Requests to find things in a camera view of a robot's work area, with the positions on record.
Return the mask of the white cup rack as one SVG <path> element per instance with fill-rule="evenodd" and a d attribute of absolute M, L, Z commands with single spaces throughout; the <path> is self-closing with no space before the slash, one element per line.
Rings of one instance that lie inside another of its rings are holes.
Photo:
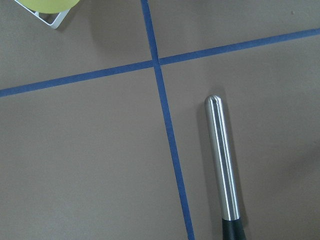
<path fill-rule="evenodd" d="M 51 27 L 52 29 L 56 30 L 62 21 L 65 19 L 67 14 L 69 13 L 70 9 L 67 9 L 63 12 L 58 13 L 42 13 L 38 11 L 31 10 L 24 6 L 19 0 L 15 0 L 15 2 L 20 5 L 22 8 L 27 10 L 31 15 L 36 17 L 38 20 L 46 24 L 47 26 Z"/>

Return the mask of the yellow cup on rack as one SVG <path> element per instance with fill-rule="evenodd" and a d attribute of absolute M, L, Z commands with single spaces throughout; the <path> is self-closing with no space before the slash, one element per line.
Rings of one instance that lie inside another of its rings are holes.
<path fill-rule="evenodd" d="M 19 0 L 18 2 L 35 12 L 55 14 L 73 8 L 80 0 Z"/>

